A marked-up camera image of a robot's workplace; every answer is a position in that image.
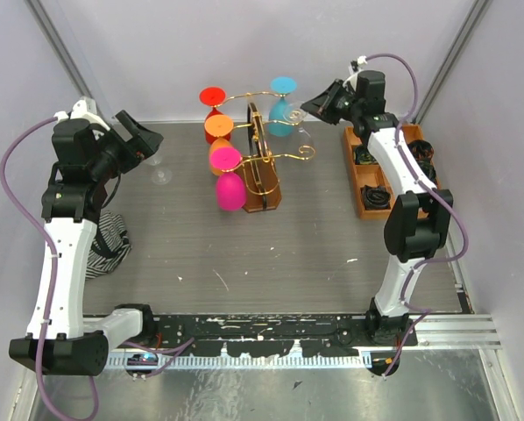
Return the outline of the clear wine glass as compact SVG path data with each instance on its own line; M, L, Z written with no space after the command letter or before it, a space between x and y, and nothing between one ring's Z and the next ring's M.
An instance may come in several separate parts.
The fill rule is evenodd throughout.
M284 120L291 129L288 151L290 153L308 153L314 145L312 136L304 125L307 112L301 108L301 101L291 102L284 110Z
M156 185L166 185L173 177L172 171L166 166L164 155L162 152L157 152L150 158L144 161L151 170L151 180Z

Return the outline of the striped black white cloth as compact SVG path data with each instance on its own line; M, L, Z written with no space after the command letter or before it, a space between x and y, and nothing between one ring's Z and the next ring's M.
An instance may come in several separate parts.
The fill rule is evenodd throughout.
M132 249L129 233L120 214L105 210L96 229L87 260L85 280L112 273Z

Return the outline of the clear wine glass front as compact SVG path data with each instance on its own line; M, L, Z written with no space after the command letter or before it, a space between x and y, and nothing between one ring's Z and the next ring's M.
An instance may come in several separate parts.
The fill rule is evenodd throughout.
M172 171L166 166L164 155L162 152L157 152L150 158L144 161L151 170L151 180L156 185L166 185L173 177Z

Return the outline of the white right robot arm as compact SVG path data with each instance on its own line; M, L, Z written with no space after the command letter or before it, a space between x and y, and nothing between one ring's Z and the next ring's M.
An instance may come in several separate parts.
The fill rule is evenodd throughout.
M420 169L403 139L400 120L386 111L385 91L382 72L359 69L301 105L324 123L351 123L395 196L384 227L390 254L385 277L365 314L367 338L378 346L407 330L409 298L427 261L445 246L453 204L450 191L437 189Z

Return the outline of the gold wire wine glass rack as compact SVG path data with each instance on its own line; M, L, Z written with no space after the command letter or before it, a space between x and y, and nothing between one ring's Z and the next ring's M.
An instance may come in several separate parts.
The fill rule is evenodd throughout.
M243 210L248 213L274 211L280 205L282 195L280 178L276 168L276 161L292 159L309 161L315 157L314 146L308 153L273 153L270 145L270 132L267 125L268 116L264 115L256 104L258 96L272 96L279 99L278 95L270 91L246 92L229 96L221 104L244 99L246 101L246 122L236 125L236 128L247 129L247 145L249 153L242 157L242 162L235 169L235 173L244 181L247 199Z

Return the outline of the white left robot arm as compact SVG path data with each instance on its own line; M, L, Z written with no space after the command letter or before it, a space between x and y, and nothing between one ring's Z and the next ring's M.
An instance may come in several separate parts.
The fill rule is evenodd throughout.
M58 112L53 164L42 202L46 251L39 293L23 337L12 339L9 356L46 375L97 376L109 352L129 340L151 345L157 326L147 304L120 304L95 322L83 317L88 257L107 200L106 184L156 154L163 140L126 111L118 121L130 133L123 139L84 96L70 112Z

